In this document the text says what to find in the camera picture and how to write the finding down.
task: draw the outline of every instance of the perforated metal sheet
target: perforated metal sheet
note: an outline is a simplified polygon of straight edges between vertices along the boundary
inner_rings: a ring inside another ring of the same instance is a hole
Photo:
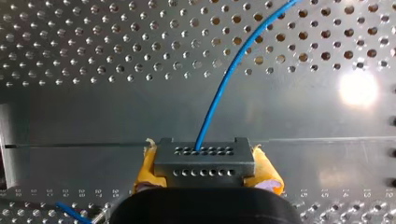
[[[93,152],[81,144],[130,143],[148,136],[193,141],[240,44],[282,4],[284,1],[259,0],[1,0],[2,143],[39,146],[31,154],[14,154],[19,158],[18,169],[11,170],[21,188],[29,192],[42,183],[41,192],[58,192],[51,199],[45,193],[37,199],[49,203],[62,199],[65,186],[89,192],[106,189],[104,198],[81,199],[75,193],[66,200],[85,207],[89,202],[115,203],[125,197],[135,178],[132,172],[137,172],[142,159],[141,147],[132,147],[134,153],[114,147]],[[387,181],[396,177],[392,172],[396,161],[389,155],[396,114],[395,16],[396,2],[391,0],[303,0],[247,52],[207,140],[246,136],[254,143],[297,144],[269,144],[264,150],[275,155],[271,159],[285,177],[288,198],[304,202],[298,209],[307,223],[380,223],[376,217],[391,223],[394,200],[389,197],[393,191]],[[334,140],[351,141],[353,149],[345,151],[350,150],[348,155],[356,159],[338,151],[344,145],[328,147]],[[322,145],[312,147],[311,141]],[[374,141],[368,159],[361,156],[367,151],[360,141]],[[81,145],[78,152],[48,147],[72,143]],[[100,165],[86,170],[86,161],[107,155],[110,149],[109,164],[122,161],[128,165],[119,167],[119,173],[105,172],[109,179],[104,187],[97,187],[96,182],[81,186],[81,179],[93,178],[84,174],[101,170]],[[335,153],[334,157],[329,159],[329,153]],[[130,162],[124,162],[126,156]],[[293,163],[296,158],[300,158],[299,164]],[[55,164],[67,167],[71,161],[71,170],[82,171],[81,176],[53,168]],[[350,187],[345,179],[319,182],[331,179],[337,171],[332,164],[343,167],[342,174],[359,176],[360,185]],[[125,170],[130,175],[123,176]],[[326,172],[310,173],[316,170]],[[371,172],[371,178],[364,178]],[[43,176],[61,176],[63,187],[43,181]],[[356,192],[356,197],[341,200],[342,194],[327,194],[342,192],[334,183],[344,184],[343,189]],[[123,194],[117,200],[112,198],[111,190],[121,188]],[[370,199],[365,198],[368,189],[375,195]],[[7,197],[14,195],[12,190]],[[309,199],[303,199],[306,193]],[[22,198],[32,200],[26,194]],[[341,201],[345,206],[340,205],[335,218],[328,209]],[[365,202],[368,210],[351,210],[351,216],[359,215],[343,219],[343,209],[353,208],[356,201]],[[380,211],[378,207],[370,210],[378,202],[387,204]],[[309,210],[315,203],[320,207]],[[320,218],[326,211],[329,217]],[[362,218],[368,211],[373,212],[372,218]]]

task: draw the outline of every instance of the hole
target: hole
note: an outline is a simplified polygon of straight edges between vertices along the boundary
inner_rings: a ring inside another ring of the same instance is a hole
[[[317,49],[319,47],[318,43],[312,43],[311,48],[312,49]]]
[[[245,70],[245,75],[250,76],[251,73],[252,73],[252,71],[251,71],[250,68],[248,68],[247,70]],[[224,156],[225,153],[224,153],[224,152],[219,152],[219,155],[220,155],[220,156]]]
[[[320,12],[321,12],[322,16],[329,16],[332,13],[332,11],[330,10],[329,7],[323,8]]]
[[[215,38],[212,39],[212,46],[213,47],[218,46],[220,44],[221,44],[221,39],[220,38],[215,37]]]
[[[224,35],[227,35],[227,34],[229,34],[229,33],[230,33],[230,28],[224,27],[224,28],[223,28],[223,34],[224,34]]]
[[[329,38],[332,35],[332,33],[330,32],[330,30],[326,30],[326,31],[322,31],[321,36],[323,38]]]
[[[229,170],[229,171],[227,172],[227,175],[235,175],[235,170]]]
[[[280,16],[277,17],[279,20],[283,20],[285,18],[285,13],[280,14]]]
[[[375,210],[376,212],[381,211],[381,209],[382,209],[381,205],[379,205],[379,204],[374,205],[374,210]]]
[[[381,21],[382,22],[388,22],[389,21],[389,16],[388,15],[382,15],[381,16]]]
[[[274,51],[274,47],[268,46],[268,47],[266,48],[266,50],[267,50],[268,53],[271,53],[272,51]]]
[[[317,27],[319,23],[317,21],[311,21],[311,26],[312,27]]]
[[[276,36],[276,40],[277,41],[279,41],[279,42],[283,42],[284,40],[285,40],[285,35],[284,34],[278,34],[277,36]]]
[[[132,31],[137,32],[137,31],[139,31],[139,29],[140,29],[140,26],[137,23],[134,22],[131,24]]]
[[[246,33],[249,33],[251,31],[251,27],[250,26],[245,26],[244,30]]]
[[[357,66],[358,68],[363,68],[363,67],[364,67],[364,63],[356,63],[356,66]]]
[[[299,15],[301,18],[305,18],[305,17],[308,15],[308,11],[307,11],[306,9],[300,10],[300,11],[298,12],[298,15]]]
[[[244,4],[244,10],[245,11],[248,11],[248,10],[250,10],[251,9],[251,5],[249,4],[249,3],[245,3]]]
[[[277,62],[277,63],[284,63],[285,61],[286,61],[286,57],[285,57],[285,55],[283,55],[283,54],[278,55],[278,56],[276,57],[276,62]]]
[[[354,204],[354,205],[352,206],[352,208],[353,208],[353,210],[355,210],[355,211],[361,210],[361,206],[360,206],[359,204]]]
[[[331,58],[331,54],[330,54],[329,52],[323,52],[323,53],[321,54],[321,58],[322,58],[324,61],[329,61],[330,58]]]
[[[301,53],[298,59],[300,60],[300,62],[305,63],[306,61],[308,61],[308,55],[306,53]]]
[[[296,71],[296,67],[290,66],[290,67],[288,68],[288,70],[289,70],[290,73],[293,73],[293,72]]]
[[[197,27],[199,25],[199,21],[196,18],[192,18],[190,20],[190,27]]]
[[[207,36],[207,35],[209,35],[209,30],[207,29],[202,30],[202,36]]]
[[[382,37],[381,39],[379,39],[379,43],[381,44],[381,47],[385,47],[389,44],[389,40],[385,37]]]
[[[240,37],[234,37],[233,38],[233,43],[235,44],[235,45],[240,45],[241,43],[242,43],[242,39],[240,38]]]
[[[289,45],[288,49],[291,50],[291,51],[294,51],[294,50],[296,50],[296,46],[295,45]]]
[[[273,3],[271,1],[268,1],[268,2],[265,3],[265,6],[267,8],[271,8],[273,6]]]
[[[267,74],[273,74],[274,73],[274,68],[273,67],[269,67],[266,70]]]
[[[294,23],[294,22],[290,22],[289,24],[288,24],[288,27],[289,27],[289,29],[294,29],[295,27],[296,27],[296,23]]]
[[[318,65],[317,65],[317,64],[313,64],[313,65],[311,66],[311,71],[312,71],[312,72],[318,71]]]
[[[199,173],[201,176],[207,176],[207,170],[201,170]]]
[[[262,41],[263,41],[263,39],[262,39],[262,36],[257,36],[257,38],[256,38],[256,43],[258,43],[258,44],[260,44],[260,43],[262,43]]]
[[[346,35],[347,37],[351,37],[353,36],[353,34],[354,34],[353,29],[347,29],[344,31],[344,35]]]
[[[239,23],[241,22],[241,17],[238,15],[233,15],[233,23]]]
[[[375,58],[376,56],[376,50],[375,49],[369,49],[367,51],[367,56],[369,56],[370,58]]]
[[[308,33],[307,32],[300,32],[298,34],[298,36],[300,37],[300,39],[305,40],[308,38]]]
[[[174,170],[173,174],[174,174],[174,176],[180,176],[180,171],[179,170]]]
[[[364,40],[362,40],[362,39],[360,39],[360,40],[358,40],[358,41],[356,41],[356,44],[358,45],[358,46],[364,46]]]
[[[369,6],[369,11],[370,12],[377,12],[378,11],[378,5],[377,4],[372,4]]]
[[[386,61],[381,61],[379,62],[379,65],[381,65],[381,67],[386,67],[388,66],[388,63]]]
[[[332,65],[332,68],[334,68],[334,70],[339,70],[341,68],[341,64],[335,63]]]
[[[376,33],[378,33],[378,29],[376,27],[369,28],[367,33],[369,33],[369,35],[376,35]]]
[[[222,6],[221,11],[222,12],[228,12],[230,8],[228,6]]]
[[[190,172],[189,172],[188,170],[183,170],[183,171],[181,172],[181,174],[184,175],[184,176],[188,176],[189,173],[190,173]]]
[[[210,176],[216,175],[216,171],[215,171],[215,170],[210,170],[210,171],[209,171],[209,175],[210,175]]]
[[[171,21],[169,22],[169,26],[170,26],[172,29],[176,29],[176,28],[178,27],[178,21],[177,21],[177,20],[171,20]]]
[[[359,24],[363,24],[366,21],[366,19],[364,19],[364,17],[359,17],[358,18],[358,23]]]
[[[205,15],[209,12],[209,9],[207,9],[207,7],[202,7],[201,8],[201,14]]]
[[[177,7],[178,1],[177,0],[169,0],[168,5],[169,7]]]
[[[262,56],[256,57],[254,59],[254,63],[257,65],[261,65],[264,62],[264,58]]]
[[[219,25],[220,23],[220,19],[218,17],[212,17],[210,21],[212,22],[212,25]]]
[[[225,49],[225,50],[223,51],[223,54],[224,54],[224,56],[228,56],[228,55],[231,54],[231,50],[230,50],[230,49]]]
[[[352,13],[355,11],[355,8],[354,8],[353,6],[348,6],[348,7],[346,7],[346,8],[344,9],[344,11],[345,11],[345,13],[346,13],[347,15],[350,15],[350,14],[352,14]]]
[[[346,59],[351,59],[351,58],[353,58],[353,52],[352,52],[351,50],[346,51],[346,52],[344,53],[344,57],[345,57]]]
[[[262,14],[260,14],[260,13],[254,14],[254,20],[256,20],[256,21],[262,21]]]

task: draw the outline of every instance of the metal bracket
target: metal bracket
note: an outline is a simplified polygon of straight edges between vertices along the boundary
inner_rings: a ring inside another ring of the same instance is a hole
[[[200,151],[193,142],[161,140],[154,174],[166,177],[168,187],[242,187],[244,177],[254,175],[254,160],[247,138],[231,143],[204,143]]]

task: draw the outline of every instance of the wire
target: wire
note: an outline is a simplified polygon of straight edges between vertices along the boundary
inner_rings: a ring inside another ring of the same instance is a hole
[[[73,219],[81,222],[82,224],[92,224],[92,222],[89,219],[80,216],[79,213],[75,212],[75,210],[71,209],[66,204],[64,204],[64,203],[56,203],[56,206],[61,208],[67,215],[69,215]]]
[[[201,145],[204,142],[205,135],[209,128],[210,122],[215,114],[216,108],[218,107],[219,101],[221,99],[222,94],[227,87],[227,83],[231,78],[231,75],[236,69],[236,66],[244,57],[245,51],[252,45],[253,41],[267,28],[267,26],[273,23],[280,15],[285,13],[288,9],[294,6],[297,2],[301,0],[289,0],[285,5],[283,5],[280,9],[274,12],[270,17],[268,17],[265,21],[263,21],[259,27],[251,34],[251,36],[247,39],[245,44],[242,46],[240,50],[236,53],[233,61],[227,69],[227,72],[224,75],[223,80],[221,81],[218,91],[216,92],[215,97],[213,98],[212,104],[209,107],[209,110],[206,113],[204,123],[202,124],[201,131],[198,134],[197,140],[195,141],[195,150],[199,151],[201,149]]]

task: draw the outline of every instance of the metal panel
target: metal panel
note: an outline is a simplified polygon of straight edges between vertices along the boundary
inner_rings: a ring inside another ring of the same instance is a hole
[[[193,141],[240,42],[283,3],[0,1],[0,133],[25,179],[1,195],[117,204],[142,161],[128,144]],[[307,223],[395,220],[395,4],[303,0],[247,52],[214,117],[206,140],[264,144]],[[9,209],[6,223],[30,216]]]
[[[28,3],[1,3],[0,101],[13,115],[7,144],[193,140],[237,37],[244,41],[245,27],[283,1]],[[393,136],[392,4],[298,4],[252,46],[207,140]]]

